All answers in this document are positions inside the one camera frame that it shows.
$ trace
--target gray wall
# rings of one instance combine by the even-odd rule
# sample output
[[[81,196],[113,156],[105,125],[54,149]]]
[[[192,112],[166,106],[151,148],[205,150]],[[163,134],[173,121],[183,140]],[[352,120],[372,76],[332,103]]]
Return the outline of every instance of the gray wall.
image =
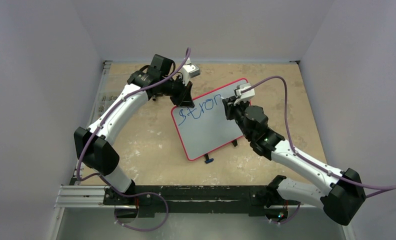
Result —
[[[70,1],[0,0],[0,239],[45,239],[101,67]]]
[[[336,0],[300,69],[328,162],[396,184],[396,0]],[[395,240],[396,190],[351,223],[359,240]]]
[[[303,57],[333,0],[73,0],[100,56],[146,61],[156,51],[195,61]]]

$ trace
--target purple cable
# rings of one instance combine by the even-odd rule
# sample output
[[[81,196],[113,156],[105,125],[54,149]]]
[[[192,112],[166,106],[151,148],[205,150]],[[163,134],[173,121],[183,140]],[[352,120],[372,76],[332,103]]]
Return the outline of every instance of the purple cable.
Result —
[[[181,70],[181,68],[185,65],[185,63],[186,63],[186,61],[188,60],[188,58],[189,58],[190,55],[191,55],[191,48],[188,47],[188,48],[186,49],[185,58],[183,59],[183,61],[182,61],[181,64],[179,65],[179,67],[177,67],[176,70],[173,71],[170,75],[168,75],[166,78],[164,78],[163,80],[161,80],[161,81],[159,81],[159,82],[156,82],[156,83],[154,83],[154,84],[152,84],[152,85],[149,85],[149,86],[140,88],[140,89],[138,89],[138,90],[136,90],[136,91],[133,91],[133,92],[127,94],[126,96],[124,96],[124,97],[123,97],[122,99],[120,99],[118,102],[116,102],[116,103],[108,110],[108,112],[106,113],[106,115],[102,118],[101,122],[99,122],[98,127],[95,129],[95,131],[93,131],[92,135],[90,135],[89,139],[87,140],[86,144],[85,144],[84,147],[83,147],[83,150],[82,150],[81,153],[80,153],[80,157],[79,157],[79,160],[78,160],[78,163],[77,163],[77,169],[76,169],[76,177],[77,177],[77,180],[78,180],[78,181],[81,182],[81,181],[84,181],[84,180],[86,180],[86,179],[88,179],[88,178],[90,178],[90,177],[99,176],[99,177],[101,178],[101,180],[102,180],[105,184],[107,184],[108,186],[110,186],[116,193],[118,193],[119,195],[121,195],[121,196],[123,196],[123,197],[126,197],[126,198],[133,198],[133,197],[138,197],[138,196],[148,195],[148,194],[149,194],[149,195],[158,196],[158,197],[161,198],[161,200],[164,202],[164,204],[165,204],[165,217],[164,217],[163,221],[162,221],[160,224],[158,224],[157,226],[152,227],[152,228],[145,228],[145,229],[143,229],[143,228],[137,228],[137,227],[133,227],[133,226],[129,226],[129,225],[126,225],[126,224],[124,224],[124,223],[121,223],[121,222],[117,219],[117,216],[114,214],[114,217],[115,217],[115,219],[116,219],[116,222],[117,222],[118,224],[120,224],[122,227],[129,228],[129,229],[132,229],[132,230],[135,230],[135,231],[139,231],[139,232],[149,232],[149,231],[156,230],[156,229],[158,229],[159,227],[161,227],[161,226],[167,221],[167,218],[169,217],[169,205],[167,204],[166,200],[165,200],[162,196],[160,196],[159,194],[157,194],[157,193],[155,193],[155,192],[141,192],[141,193],[138,193],[138,194],[126,195],[126,194],[124,194],[124,193],[118,191],[118,190],[117,190],[116,188],[114,188],[113,186],[111,186],[111,184],[110,184],[102,175],[100,175],[100,174],[97,173],[97,172],[96,172],[96,173],[92,173],[92,174],[90,174],[90,175],[88,175],[88,176],[86,176],[86,177],[84,177],[84,178],[81,178],[81,177],[80,177],[80,168],[81,168],[81,165],[82,165],[83,158],[85,157],[86,150],[88,149],[88,147],[89,147],[89,145],[91,144],[91,142],[92,142],[92,140],[94,139],[94,137],[95,137],[95,136],[97,135],[97,133],[99,132],[100,126],[103,126],[103,125],[105,124],[106,120],[110,117],[110,115],[114,112],[114,110],[115,110],[120,104],[122,104],[127,98],[130,98],[131,96],[133,96],[133,95],[135,95],[135,94],[137,94],[137,93],[139,93],[139,92],[146,91],[146,90],[152,89],[152,88],[154,88],[154,87],[157,87],[158,85],[161,85],[161,84],[163,84],[164,82],[166,82],[166,81],[168,81],[169,79],[171,79],[171,78],[172,78],[175,74],[177,74],[177,73]]]
[[[108,186],[111,186],[111,184],[104,177],[102,177],[102,176],[99,176],[99,177],[101,178],[101,180],[105,184],[107,184]],[[123,197],[126,197],[126,198],[134,198],[134,197],[139,197],[139,196],[148,195],[148,194],[149,195],[154,195],[154,196],[159,197],[164,202],[164,205],[165,205],[165,216],[164,216],[164,219],[157,226],[154,226],[154,227],[151,227],[151,228],[137,228],[137,227],[134,227],[134,226],[126,225],[126,224],[124,224],[124,223],[119,221],[119,219],[117,218],[117,215],[116,215],[116,211],[114,211],[114,219],[120,226],[128,228],[128,229],[132,229],[132,230],[135,230],[135,231],[139,231],[139,232],[151,232],[151,231],[154,231],[154,230],[158,229],[159,227],[163,226],[164,223],[167,221],[167,218],[169,217],[169,205],[167,204],[166,200],[162,196],[160,196],[159,194],[149,191],[149,192],[141,192],[141,193],[137,193],[137,194],[133,194],[133,195],[127,195],[127,194],[124,194],[124,193],[120,192],[119,190],[117,190],[113,186],[111,186],[111,189],[113,189],[120,196],[123,196]]]
[[[137,94],[137,93],[139,93],[139,92],[152,89],[152,88],[154,88],[154,87],[156,87],[156,86],[158,86],[158,85],[160,85],[160,84],[163,84],[164,82],[168,81],[170,78],[172,78],[172,77],[173,77],[175,74],[177,74],[177,73],[181,70],[181,68],[185,65],[185,63],[186,63],[186,61],[188,60],[188,58],[189,58],[190,55],[191,55],[191,48],[188,47],[188,48],[186,49],[185,58],[183,59],[183,61],[182,61],[181,64],[179,65],[179,67],[177,67],[176,70],[173,71],[170,75],[168,75],[166,78],[164,78],[163,80],[161,80],[161,81],[159,81],[159,82],[157,82],[157,83],[154,83],[154,84],[152,84],[152,85],[143,87],[143,88],[138,89],[138,90],[136,90],[136,91],[133,91],[133,92],[127,94],[126,96],[124,96],[124,97],[123,97],[122,99],[120,99],[118,102],[116,102],[116,103],[108,110],[107,114],[102,118],[101,122],[99,123],[99,126],[103,126],[103,125],[105,124],[106,120],[107,120],[107,119],[110,117],[110,115],[114,112],[114,110],[115,110],[120,104],[122,104],[122,103],[124,102],[124,100],[126,100],[127,98],[130,98],[132,95]],[[89,176],[86,176],[85,178],[81,178],[81,177],[80,177],[80,168],[81,168],[81,165],[82,165],[83,158],[85,157],[86,150],[88,149],[89,145],[91,144],[92,140],[94,139],[95,135],[97,135],[97,133],[99,132],[99,130],[100,130],[100,128],[97,127],[97,128],[95,129],[95,131],[93,131],[92,135],[89,137],[89,139],[87,140],[86,144],[84,145],[83,150],[82,150],[81,153],[80,153],[80,157],[79,157],[79,160],[78,160],[78,163],[77,163],[77,169],[76,169],[76,178],[77,178],[77,180],[80,181],[80,182],[85,181],[86,179],[88,179],[88,178],[90,178],[90,177],[100,175],[99,173],[96,172],[96,173],[90,174]]]
[[[292,142],[292,137],[291,137],[291,133],[290,133],[290,127],[289,127],[289,125],[288,125],[288,114],[287,114],[287,113],[288,113],[288,112],[287,112],[287,110],[288,110],[288,108],[287,108],[287,106],[288,106],[288,89],[287,89],[287,82],[285,81],[285,79],[284,79],[283,77],[281,77],[281,76],[270,76],[270,77],[268,77],[268,78],[266,78],[266,79],[261,80],[260,82],[258,82],[258,83],[256,83],[256,84],[254,84],[252,87],[247,88],[247,89],[241,91],[241,93],[245,93],[245,92],[247,92],[247,91],[250,91],[251,89],[254,89],[255,87],[261,85],[262,83],[264,83],[264,82],[266,82],[266,81],[268,81],[268,80],[270,80],[270,79],[280,79],[280,80],[282,80],[282,82],[283,82],[283,86],[284,86],[284,88],[285,88],[285,111],[284,111],[284,118],[285,118],[286,133],[287,133],[287,135],[288,135],[290,148],[292,149],[292,151],[293,151],[300,159],[302,159],[304,162],[306,162],[306,163],[312,165],[313,167],[315,167],[315,168],[317,168],[317,169],[319,169],[319,170],[321,170],[321,171],[327,173],[328,175],[332,175],[333,177],[335,177],[335,178],[337,178],[337,179],[340,179],[340,180],[342,180],[342,181],[344,181],[344,182],[347,182],[347,183],[349,183],[349,184],[352,184],[352,185],[355,185],[355,186],[358,186],[358,187],[362,187],[362,188],[366,188],[366,189],[380,190],[380,191],[376,191],[376,192],[373,192],[373,193],[371,193],[371,194],[368,194],[368,195],[366,196],[367,198],[371,198],[371,197],[376,196],[376,195],[378,195],[378,194],[381,194],[381,193],[388,192],[388,191],[391,191],[391,190],[396,189],[396,185],[391,185],[391,186],[374,186],[374,185],[367,185],[367,184],[362,184],[362,183],[360,183],[360,182],[356,182],[356,181],[349,180],[349,179],[347,179],[347,178],[345,178],[345,177],[336,175],[335,173],[333,173],[333,172],[331,172],[331,171],[329,171],[329,170],[323,168],[322,166],[317,165],[316,163],[312,162],[310,159],[306,158],[305,156],[303,156],[303,155],[301,155],[299,152],[297,152],[297,150],[295,149],[294,144],[293,144],[293,142]]]

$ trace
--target purple hose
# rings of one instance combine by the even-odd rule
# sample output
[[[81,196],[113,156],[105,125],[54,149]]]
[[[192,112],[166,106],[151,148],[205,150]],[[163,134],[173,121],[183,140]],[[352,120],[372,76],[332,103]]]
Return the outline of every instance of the purple hose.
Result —
[[[168,81],[169,79],[171,79],[171,78],[172,78],[175,74],[177,74],[177,73],[181,70],[181,68],[185,65],[185,63],[186,63],[186,61],[188,60],[188,58],[189,58],[190,55],[191,55],[191,48],[188,47],[188,48],[186,49],[185,58],[183,59],[183,61],[182,61],[181,64],[179,65],[179,67],[177,67],[176,70],[174,70],[170,75],[168,75],[166,78],[164,78],[163,80],[161,80],[161,81],[159,81],[159,82],[156,82],[156,83],[154,83],[154,84],[152,84],[152,85],[149,85],[149,86],[140,88],[140,89],[138,89],[138,90],[136,90],[136,91],[133,91],[133,92],[127,94],[127,95],[124,96],[122,99],[120,99],[119,101],[117,101],[117,102],[108,110],[108,112],[106,113],[106,115],[102,118],[101,122],[99,122],[99,126],[93,131],[92,135],[91,135],[91,136],[89,137],[89,139],[87,140],[86,144],[85,144],[84,147],[83,147],[83,150],[82,150],[81,153],[80,153],[80,157],[79,157],[79,160],[78,160],[78,163],[77,163],[77,169],[76,169],[76,178],[77,178],[78,181],[81,182],[81,181],[84,181],[84,180],[86,180],[86,179],[88,179],[88,178],[90,178],[90,177],[99,176],[99,177],[101,178],[101,180],[102,180],[105,184],[111,186],[111,184],[110,184],[102,175],[100,175],[100,174],[97,173],[97,172],[96,172],[96,173],[92,173],[92,174],[90,174],[90,175],[88,175],[88,176],[86,176],[86,177],[84,177],[84,178],[81,178],[81,177],[80,177],[80,168],[81,168],[81,165],[82,165],[83,158],[85,157],[86,150],[88,149],[88,147],[89,147],[89,145],[91,144],[91,142],[92,142],[92,140],[94,139],[94,137],[95,137],[95,136],[97,135],[97,133],[99,132],[100,126],[103,126],[103,125],[105,124],[106,120],[110,117],[110,115],[114,112],[114,110],[115,110],[120,104],[122,104],[122,103],[124,102],[124,100],[126,100],[127,98],[130,98],[131,96],[133,96],[133,95],[135,95],[135,94],[137,94],[137,93],[139,93],[139,92],[152,89],[152,88],[154,88],[154,87],[156,87],[156,86],[158,86],[158,85],[163,84],[164,82]],[[129,225],[126,225],[126,224],[124,224],[124,223],[121,223],[121,222],[117,219],[117,216],[114,214],[114,217],[115,217],[115,219],[116,219],[116,222],[117,222],[118,224],[120,224],[121,226],[123,226],[123,227],[125,227],[125,228],[128,228],[128,229],[135,230],[135,231],[139,231],[139,232],[149,232],[149,231],[153,231],[153,230],[158,229],[159,227],[161,227],[161,226],[167,221],[167,218],[169,217],[169,206],[167,205],[166,200],[165,200],[162,196],[160,196],[159,194],[157,194],[157,193],[155,193],[155,192],[141,192],[141,193],[134,194],[134,195],[126,195],[126,194],[124,194],[124,193],[118,191],[118,190],[117,190],[115,187],[113,187],[113,186],[111,186],[111,188],[112,188],[116,193],[118,193],[119,195],[121,195],[121,196],[123,196],[123,197],[126,197],[126,198],[133,198],[133,197],[138,197],[138,196],[148,195],[148,194],[149,194],[149,195],[155,195],[155,196],[161,198],[161,200],[162,200],[162,201],[164,202],[164,204],[165,204],[165,217],[164,217],[163,221],[162,221],[160,224],[158,224],[157,226],[152,227],[152,228],[145,228],[145,229],[143,229],[143,228],[136,228],[136,227],[129,226]]]
[[[349,179],[347,179],[347,178],[345,178],[345,177],[342,177],[342,176],[336,175],[336,174],[333,173],[333,172],[330,172],[329,170],[323,168],[322,166],[317,165],[316,163],[312,162],[311,160],[309,160],[308,158],[306,158],[305,156],[303,156],[303,155],[301,155],[299,152],[297,152],[297,150],[295,149],[294,144],[293,144],[293,142],[292,142],[292,137],[291,137],[291,133],[290,133],[290,127],[289,127],[289,125],[288,125],[288,114],[287,114],[287,113],[288,113],[288,112],[287,112],[287,110],[288,110],[288,109],[287,109],[287,106],[288,106],[288,89],[287,89],[287,82],[285,81],[285,79],[284,79],[283,77],[281,77],[281,76],[270,76],[270,77],[268,77],[268,78],[266,78],[266,79],[261,80],[261,81],[258,82],[257,84],[254,84],[252,87],[247,88],[247,89],[241,91],[241,93],[245,93],[245,92],[247,92],[247,91],[250,91],[251,89],[254,89],[255,87],[261,85],[262,83],[264,83],[264,82],[266,82],[266,81],[268,81],[268,80],[270,80],[270,79],[280,79],[280,80],[282,80],[282,82],[283,82],[283,86],[284,86],[284,88],[285,88],[285,110],[284,110],[284,118],[285,118],[286,133],[287,133],[287,135],[288,135],[290,148],[292,149],[292,151],[293,151],[300,159],[302,159],[304,162],[306,162],[306,163],[312,165],[313,167],[315,167],[315,168],[317,168],[317,169],[319,169],[319,170],[321,170],[321,171],[323,171],[323,172],[325,172],[325,173],[327,173],[327,174],[329,174],[329,175],[332,175],[333,177],[335,177],[335,178],[337,178],[337,179],[340,179],[340,180],[342,180],[342,181],[344,181],[344,182],[347,182],[347,183],[349,183],[349,184],[352,184],[352,185],[355,185],[355,186],[358,186],[358,187],[362,187],[362,188],[366,188],[366,189],[380,190],[380,191],[377,191],[377,192],[373,192],[373,193],[371,193],[371,194],[368,194],[368,195],[366,196],[367,198],[371,198],[371,197],[376,196],[376,195],[378,195],[378,194],[381,194],[381,193],[388,192],[388,191],[391,191],[391,190],[396,189],[396,185],[391,185],[391,186],[374,186],[374,185],[367,185],[367,184],[362,184],[362,183],[360,183],[360,182],[356,182],[356,181],[349,180]]]

